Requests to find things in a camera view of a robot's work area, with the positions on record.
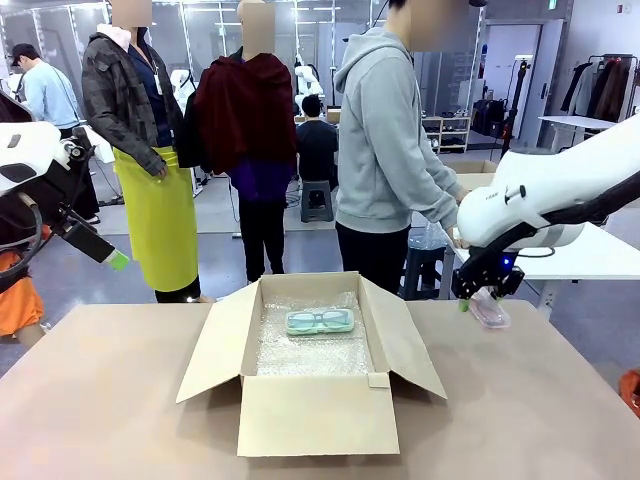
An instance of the glasses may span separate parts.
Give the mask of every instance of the glasses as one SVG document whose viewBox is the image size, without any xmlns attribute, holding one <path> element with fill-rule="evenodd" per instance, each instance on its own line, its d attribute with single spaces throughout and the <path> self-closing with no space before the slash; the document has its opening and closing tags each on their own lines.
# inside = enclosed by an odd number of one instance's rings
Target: glasses
<svg viewBox="0 0 640 480">
<path fill-rule="evenodd" d="M 294 312 L 287 315 L 289 335 L 342 333 L 351 330 L 353 330 L 353 313 L 350 310 L 327 310 L 322 313 Z"/>
</svg>

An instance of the black cap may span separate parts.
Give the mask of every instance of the black cap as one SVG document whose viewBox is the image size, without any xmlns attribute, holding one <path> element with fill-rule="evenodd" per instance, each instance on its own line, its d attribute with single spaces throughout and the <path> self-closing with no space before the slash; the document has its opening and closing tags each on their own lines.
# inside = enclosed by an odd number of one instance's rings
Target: black cap
<svg viewBox="0 0 640 480">
<path fill-rule="evenodd" d="M 13 62 L 11 62 L 12 67 L 18 66 L 18 60 L 20 60 L 21 55 L 29 58 L 40 58 L 38 51 L 33 45 L 30 43 L 19 43 L 11 50 L 11 56 L 13 57 Z"/>
</svg>

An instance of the light blue shirt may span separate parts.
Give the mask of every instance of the light blue shirt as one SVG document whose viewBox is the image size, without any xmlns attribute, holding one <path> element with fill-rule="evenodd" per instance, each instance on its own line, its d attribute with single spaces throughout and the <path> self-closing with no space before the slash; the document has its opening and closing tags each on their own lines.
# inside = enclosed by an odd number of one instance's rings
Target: light blue shirt
<svg viewBox="0 0 640 480">
<path fill-rule="evenodd" d="M 60 70 L 40 62 L 24 74 L 23 105 L 36 120 L 71 128 L 80 123 L 78 102 L 71 82 Z"/>
</svg>

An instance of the glass wall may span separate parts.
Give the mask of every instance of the glass wall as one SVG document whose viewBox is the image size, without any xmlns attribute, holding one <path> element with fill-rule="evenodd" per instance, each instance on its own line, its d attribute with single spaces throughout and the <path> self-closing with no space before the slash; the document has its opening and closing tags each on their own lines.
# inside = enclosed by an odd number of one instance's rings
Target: glass wall
<svg viewBox="0 0 640 480">
<path fill-rule="evenodd" d="M 296 54 L 315 67 L 325 92 L 325 104 L 340 105 L 332 78 L 342 65 L 350 35 L 365 32 L 370 23 L 384 26 L 384 0 L 287 0 L 276 3 L 276 55 L 293 74 Z M 230 55 L 242 43 L 236 1 L 162 1 L 153 4 L 151 44 L 163 57 L 169 73 L 191 69 L 199 81 L 205 68 L 220 55 Z M 7 12 L 0 10 L 2 39 L 10 51 L 16 43 L 31 43 L 51 64 L 63 71 L 80 95 L 82 54 L 89 37 L 108 17 L 104 2 L 81 3 Z M 451 51 L 415 55 L 416 76 L 423 108 L 430 115 L 468 108 L 463 90 L 471 80 L 478 10 L 470 12 L 463 46 Z"/>
</svg>

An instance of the man in light blue shirt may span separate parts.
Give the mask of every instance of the man in light blue shirt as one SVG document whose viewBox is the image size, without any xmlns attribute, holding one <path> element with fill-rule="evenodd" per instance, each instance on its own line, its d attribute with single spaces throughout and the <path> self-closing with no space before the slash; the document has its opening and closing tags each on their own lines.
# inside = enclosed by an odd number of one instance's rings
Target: man in light blue shirt
<svg viewBox="0 0 640 480">
<path fill-rule="evenodd" d="M 36 120 L 58 127 L 63 139 L 71 137 L 73 127 L 80 124 L 80 117 L 78 102 L 69 79 L 60 70 L 43 61 L 33 45 L 19 43 L 13 47 L 12 56 L 12 66 L 20 66 L 25 72 L 22 83 L 26 100 L 22 104 Z M 97 215 L 98 199 L 88 165 L 70 162 L 69 168 L 84 184 L 73 209 L 90 224 L 100 223 Z"/>
<path fill-rule="evenodd" d="M 27 107 L 36 120 L 53 123 L 63 138 L 71 136 L 71 129 L 80 123 L 78 102 L 71 82 L 64 73 L 40 58 L 28 43 L 13 47 L 12 66 L 25 71 L 23 84 Z"/>
</svg>

